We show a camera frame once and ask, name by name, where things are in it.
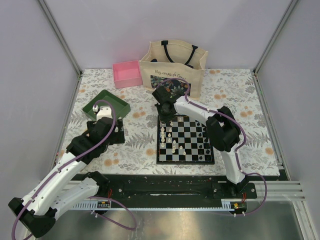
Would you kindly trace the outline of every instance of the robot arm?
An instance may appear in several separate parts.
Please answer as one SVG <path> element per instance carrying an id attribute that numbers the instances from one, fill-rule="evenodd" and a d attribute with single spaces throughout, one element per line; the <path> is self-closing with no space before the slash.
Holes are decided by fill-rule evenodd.
<path id="1" fill-rule="evenodd" d="M 111 130 L 112 122 L 111 109 L 105 106 L 100 107 L 100 111 L 97 113 L 97 121 L 87 122 L 87 131 L 72 139 L 66 148 L 66 153 L 63 154 L 56 166 L 39 185 L 23 198 L 15 197 L 9 202 L 9 207 L 17 216 L 22 208 L 30 200 L 32 201 L 21 215 L 20 221 L 36 238 L 45 235 L 61 215 L 80 201 L 91 196 L 103 197 L 108 195 L 109 180 L 98 171 L 88 173 L 81 183 L 68 191 L 62 193 L 62 189 L 93 159 L 104 153 L 109 145 L 125 142 L 121 119 L 116 122 L 109 138 L 101 145 L 82 158 L 71 162 L 68 166 L 62 166 L 104 139 Z M 35 193 L 43 184 L 45 184 L 45 187 L 35 197 Z"/>
<path id="2" fill-rule="evenodd" d="M 207 106 L 197 101 L 192 101 L 194 104 L 190 104 L 184 95 L 172 95 L 166 91 L 164 86 L 158 87 L 152 95 L 158 101 L 155 106 L 162 122 L 170 121 L 175 114 L 182 114 L 205 125 L 210 144 L 221 151 L 227 179 L 234 185 L 243 183 L 245 175 L 239 171 L 235 156 L 235 149 L 240 141 L 239 135 L 241 133 L 237 125 L 226 117 L 210 112 Z M 217 109 L 217 111 L 235 119 L 226 106 Z"/>

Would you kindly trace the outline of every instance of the chessboard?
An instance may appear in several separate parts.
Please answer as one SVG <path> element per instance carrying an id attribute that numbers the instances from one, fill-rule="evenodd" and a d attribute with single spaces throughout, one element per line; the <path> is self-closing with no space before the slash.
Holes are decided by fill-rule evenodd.
<path id="1" fill-rule="evenodd" d="M 207 128 L 199 121 L 176 115 L 157 124 L 157 164 L 214 164 Z"/>

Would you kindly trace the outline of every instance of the floral tablecloth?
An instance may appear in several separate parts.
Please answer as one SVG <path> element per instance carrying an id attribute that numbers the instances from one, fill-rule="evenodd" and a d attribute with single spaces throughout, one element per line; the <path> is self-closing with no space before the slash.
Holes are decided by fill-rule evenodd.
<path id="1" fill-rule="evenodd" d="M 62 151 L 86 129 L 88 118 L 82 108 L 106 89 L 130 104 L 131 112 L 123 119 L 125 143 L 112 145 L 94 159 L 81 173 L 141 175 L 225 175 L 218 150 L 214 165 L 157 165 L 156 100 L 143 86 L 116 89 L 112 69 L 86 69 L 82 75 Z M 247 134 L 247 144 L 240 150 L 243 170 L 277 176 L 279 169 L 249 69 L 208 69 L 205 71 L 199 101 L 213 108 L 231 109 Z"/>

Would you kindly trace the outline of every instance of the printed picture on bag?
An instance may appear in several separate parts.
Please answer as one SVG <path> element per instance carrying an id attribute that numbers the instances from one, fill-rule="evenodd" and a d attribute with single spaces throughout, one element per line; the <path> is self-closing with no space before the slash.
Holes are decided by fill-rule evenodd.
<path id="1" fill-rule="evenodd" d="M 150 75 L 151 87 L 155 89 L 159 83 L 167 79 L 168 79 L 167 77 Z M 167 81 L 163 84 L 163 86 L 172 95 L 176 95 L 176 94 L 184 95 L 188 89 L 188 85 L 185 82 L 182 82 L 179 80 Z"/>

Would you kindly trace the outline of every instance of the beige canvas bag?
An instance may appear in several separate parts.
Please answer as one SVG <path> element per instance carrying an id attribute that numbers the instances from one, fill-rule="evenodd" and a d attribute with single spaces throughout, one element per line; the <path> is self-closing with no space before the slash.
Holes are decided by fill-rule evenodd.
<path id="1" fill-rule="evenodd" d="M 150 42 L 148 53 L 139 61 L 143 85 L 154 89 L 168 78 L 181 78 L 190 84 L 190 97 L 198 99 L 204 79 L 208 52 L 180 40 Z M 177 80 L 164 84 L 168 92 L 184 93 L 185 83 Z"/>

